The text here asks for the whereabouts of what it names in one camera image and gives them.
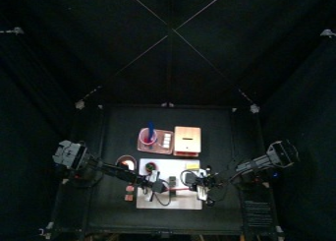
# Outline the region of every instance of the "pink tray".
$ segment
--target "pink tray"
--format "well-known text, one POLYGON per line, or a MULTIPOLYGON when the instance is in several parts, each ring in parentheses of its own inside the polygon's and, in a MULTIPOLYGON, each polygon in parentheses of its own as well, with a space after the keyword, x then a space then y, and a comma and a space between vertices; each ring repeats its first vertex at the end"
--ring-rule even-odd
POLYGON ((155 129, 156 134, 158 134, 158 140, 152 146, 147 146, 146 144, 142 143, 142 141, 138 138, 138 150, 139 151, 148 151, 154 153, 163 153, 163 154, 172 154, 174 152, 174 132, 171 131, 164 131, 164 130, 158 130, 155 129), (170 149, 163 148, 163 139, 164 139, 164 134, 171 135, 171 145, 170 149))

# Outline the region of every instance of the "black curtain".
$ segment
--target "black curtain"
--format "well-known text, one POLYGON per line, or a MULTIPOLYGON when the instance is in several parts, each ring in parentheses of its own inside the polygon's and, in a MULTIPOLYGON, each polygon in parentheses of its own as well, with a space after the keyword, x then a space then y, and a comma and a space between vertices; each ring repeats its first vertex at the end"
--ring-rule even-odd
POLYGON ((24 37, 0 33, 0 240, 34 240, 50 222, 51 156, 68 136, 74 110, 24 37))
POLYGON ((263 111, 271 143, 290 139, 300 162, 276 188, 280 219, 291 240, 335 240, 336 39, 322 38, 263 111))

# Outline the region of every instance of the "cup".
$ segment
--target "cup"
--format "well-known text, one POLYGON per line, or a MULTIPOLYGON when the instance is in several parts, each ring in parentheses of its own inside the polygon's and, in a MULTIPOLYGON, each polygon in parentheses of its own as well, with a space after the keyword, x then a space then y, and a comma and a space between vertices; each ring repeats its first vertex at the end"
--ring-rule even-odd
POLYGON ((148 139, 148 137, 150 137, 150 130, 148 128, 143 128, 139 133, 139 140, 146 146, 152 146, 158 140, 158 134, 155 130, 154 130, 152 138, 148 139))

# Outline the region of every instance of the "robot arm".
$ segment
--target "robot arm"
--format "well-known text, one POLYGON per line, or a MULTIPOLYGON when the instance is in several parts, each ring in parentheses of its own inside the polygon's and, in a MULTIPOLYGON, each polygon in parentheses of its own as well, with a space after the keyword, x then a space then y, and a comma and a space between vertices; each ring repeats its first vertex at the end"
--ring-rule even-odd
POLYGON ((86 169, 91 168, 95 171, 102 171, 110 176, 118 177, 131 184, 143 188, 151 188, 156 193, 168 191, 163 180, 156 179, 155 182, 151 182, 147 180, 148 176, 138 175, 134 171, 128 170, 127 166, 122 163, 119 163, 119 165, 106 163, 90 154, 87 147, 82 144, 75 144, 70 141, 60 142, 52 158, 56 164, 66 166, 67 169, 75 172, 86 171, 86 169))

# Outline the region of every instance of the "wooden block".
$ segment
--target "wooden block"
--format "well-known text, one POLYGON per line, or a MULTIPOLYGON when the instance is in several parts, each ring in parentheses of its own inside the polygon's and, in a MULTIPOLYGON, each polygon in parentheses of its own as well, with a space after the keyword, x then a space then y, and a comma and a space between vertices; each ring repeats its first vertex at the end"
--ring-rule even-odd
POLYGON ((199 156, 202 152, 202 128, 175 127, 175 150, 178 156, 199 156))

